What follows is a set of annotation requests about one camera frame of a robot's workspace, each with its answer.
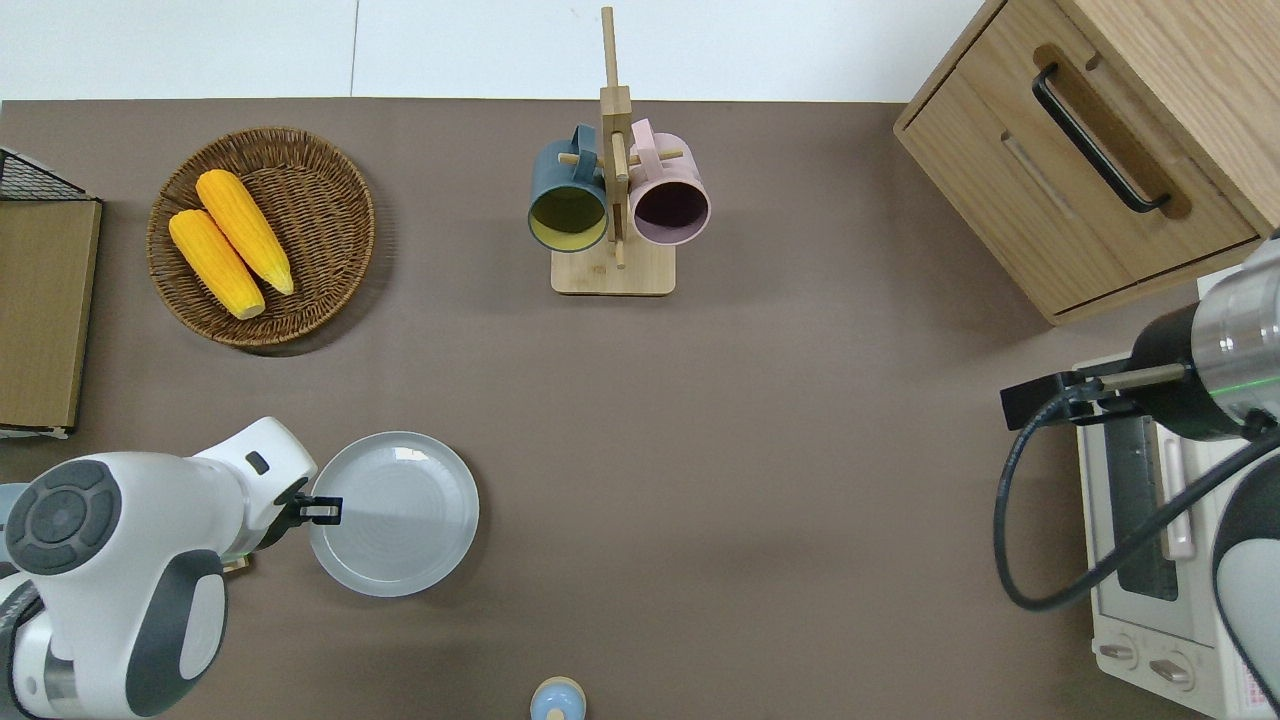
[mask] drawer handle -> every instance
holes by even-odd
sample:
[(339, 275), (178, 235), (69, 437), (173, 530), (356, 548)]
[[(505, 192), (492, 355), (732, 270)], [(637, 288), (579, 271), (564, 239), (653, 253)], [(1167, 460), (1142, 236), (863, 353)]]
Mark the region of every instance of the drawer handle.
[(1093, 165), (1093, 169), (1102, 176), (1107, 186), (1112, 192), (1120, 197), (1120, 201), (1125, 204), (1126, 208), (1134, 213), (1149, 213), (1156, 208), (1160, 208), (1169, 201), (1170, 195), (1166, 192), (1155, 200), (1146, 200), (1138, 191), (1129, 184), (1129, 181), (1120, 174), (1120, 170), (1111, 163), (1111, 160), (1102, 152), (1089, 133), (1084, 132), (1080, 123), (1075, 122), (1075, 118), (1066, 111), (1062, 102), (1059, 101), (1057, 96), (1048, 87), (1048, 78), (1053, 76), (1057, 70), (1057, 63), (1050, 63), (1041, 74), (1036, 76), (1036, 82), (1032, 83), (1032, 95), (1039, 101), (1041, 108), (1048, 113), (1048, 117), (1057, 123), (1057, 127), (1062, 129), (1071, 145), (1084, 155), (1084, 159)]

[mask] wicker basket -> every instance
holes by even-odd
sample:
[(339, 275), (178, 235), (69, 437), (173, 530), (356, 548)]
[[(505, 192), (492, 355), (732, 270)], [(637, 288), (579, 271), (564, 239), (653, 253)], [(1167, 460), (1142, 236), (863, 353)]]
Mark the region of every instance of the wicker basket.
[[(239, 176), (275, 231), (293, 295), (259, 282), (266, 310), (237, 320), (196, 278), (169, 237), (169, 218), (200, 208), (196, 178)], [(253, 128), (196, 152), (165, 182), (147, 223), (147, 264), (169, 310), (196, 333), (233, 347), (266, 347), (323, 325), (351, 300), (374, 251), (374, 202), (365, 178), (337, 147), (306, 131)]]

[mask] wooden mug rack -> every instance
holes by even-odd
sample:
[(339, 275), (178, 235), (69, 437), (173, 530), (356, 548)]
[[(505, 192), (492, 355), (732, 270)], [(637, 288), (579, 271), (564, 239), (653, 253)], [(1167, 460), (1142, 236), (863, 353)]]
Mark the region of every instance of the wooden mug rack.
[[(630, 167), (640, 159), (627, 155), (631, 136), (631, 88), (618, 85), (618, 58), (613, 41), (613, 8), (600, 10), (604, 26), (604, 76), (600, 88), (600, 143), (598, 163), (604, 168), (604, 197), (608, 204), (608, 242), (581, 252), (552, 252), (552, 288), (562, 295), (662, 296), (676, 290), (676, 249), (640, 237), (627, 202)], [(678, 158), (678, 150), (662, 159)], [(562, 163), (577, 163), (577, 155), (562, 152)]]

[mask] corn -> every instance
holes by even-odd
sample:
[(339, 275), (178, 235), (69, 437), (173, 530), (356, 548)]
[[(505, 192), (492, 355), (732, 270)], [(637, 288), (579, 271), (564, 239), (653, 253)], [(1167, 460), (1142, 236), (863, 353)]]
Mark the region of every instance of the corn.
[(262, 291), (236, 251), (204, 210), (183, 210), (169, 218), (169, 236), (209, 292), (241, 320), (262, 314)]
[(196, 179), (196, 193), (250, 269), (282, 295), (293, 295), (289, 259), (244, 183), (234, 173), (207, 170)]

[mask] dark blue mug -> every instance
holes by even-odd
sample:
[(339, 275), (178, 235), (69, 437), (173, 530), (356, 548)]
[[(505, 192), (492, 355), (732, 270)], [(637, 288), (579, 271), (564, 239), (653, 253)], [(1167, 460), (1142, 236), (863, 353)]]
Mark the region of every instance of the dark blue mug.
[[(577, 161), (561, 161), (562, 154), (573, 155)], [(534, 160), (529, 231), (557, 252), (586, 250), (604, 237), (607, 208), (595, 128), (579, 124), (571, 140), (552, 142)]]

